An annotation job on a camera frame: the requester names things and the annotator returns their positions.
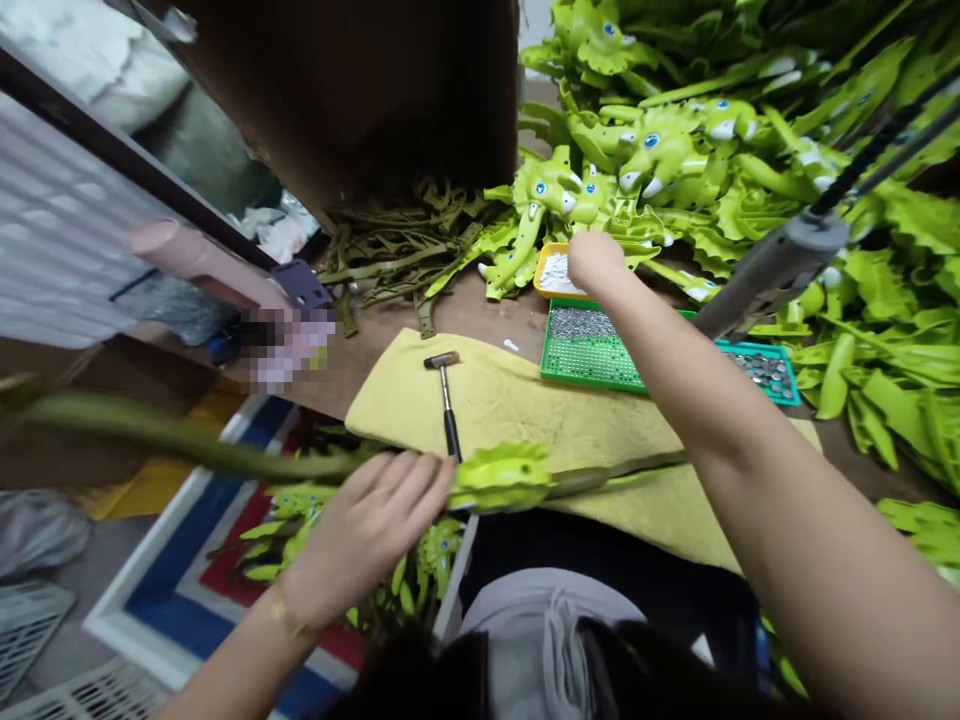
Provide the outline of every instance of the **yellow cloth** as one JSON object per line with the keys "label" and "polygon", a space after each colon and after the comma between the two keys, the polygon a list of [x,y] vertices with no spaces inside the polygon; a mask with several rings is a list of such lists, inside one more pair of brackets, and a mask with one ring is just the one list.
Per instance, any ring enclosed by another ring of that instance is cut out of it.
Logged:
{"label": "yellow cloth", "polygon": [[[465,458],[503,442],[532,440],[550,450],[554,472],[609,466],[677,450],[680,440],[653,402],[633,393],[547,383],[540,369],[506,350],[460,335],[421,340],[404,329],[381,356],[347,414],[357,435],[446,453],[440,374],[423,361],[456,350],[447,369]],[[813,424],[795,421],[820,449]],[[555,503],[680,557],[740,573],[713,510],[690,466],[625,490]]]}

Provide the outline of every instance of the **white plastic crate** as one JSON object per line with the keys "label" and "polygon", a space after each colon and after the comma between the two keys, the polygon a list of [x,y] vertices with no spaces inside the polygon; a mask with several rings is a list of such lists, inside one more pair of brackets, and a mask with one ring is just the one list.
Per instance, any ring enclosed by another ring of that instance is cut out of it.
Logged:
{"label": "white plastic crate", "polygon": [[118,659],[14,705],[0,720],[147,720],[168,697],[143,670]]}
{"label": "white plastic crate", "polygon": [[73,606],[73,595],[40,580],[0,587],[0,702],[8,697]]}

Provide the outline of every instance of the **cardboard box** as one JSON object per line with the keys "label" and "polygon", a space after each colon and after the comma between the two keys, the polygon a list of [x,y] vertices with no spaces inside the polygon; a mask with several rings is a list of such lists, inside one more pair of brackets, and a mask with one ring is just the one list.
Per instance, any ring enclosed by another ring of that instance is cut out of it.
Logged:
{"label": "cardboard box", "polygon": [[[163,18],[169,2],[144,2]],[[514,0],[178,0],[169,45],[318,219],[343,197],[422,174],[510,183],[517,148]]]}

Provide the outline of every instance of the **hammer head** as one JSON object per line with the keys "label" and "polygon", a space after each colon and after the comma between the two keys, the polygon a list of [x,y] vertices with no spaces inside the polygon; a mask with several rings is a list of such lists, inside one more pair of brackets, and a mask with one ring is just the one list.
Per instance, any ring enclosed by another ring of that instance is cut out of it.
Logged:
{"label": "hammer head", "polygon": [[440,367],[446,367],[448,365],[453,365],[456,362],[460,361],[460,353],[458,352],[448,352],[443,353],[443,355],[434,355],[432,358],[427,358],[423,361],[423,366],[425,368],[433,368],[436,370]]}

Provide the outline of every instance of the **black tube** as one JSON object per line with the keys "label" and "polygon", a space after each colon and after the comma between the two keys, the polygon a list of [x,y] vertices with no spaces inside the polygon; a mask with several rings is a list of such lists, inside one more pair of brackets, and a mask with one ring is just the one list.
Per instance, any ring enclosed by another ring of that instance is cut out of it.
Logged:
{"label": "black tube", "polygon": [[851,163],[840,173],[840,176],[833,181],[833,185],[828,187],[826,192],[820,196],[820,199],[813,204],[810,212],[824,217],[839,205],[847,193],[856,185],[860,176],[877,161],[877,158],[883,154],[890,143],[896,140],[900,133],[917,119],[923,112],[924,106],[957,80],[960,80],[960,63],[957,63],[950,72],[920,93],[912,103],[897,110],[880,129],[880,132],[873,136],[867,146],[857,153]]}

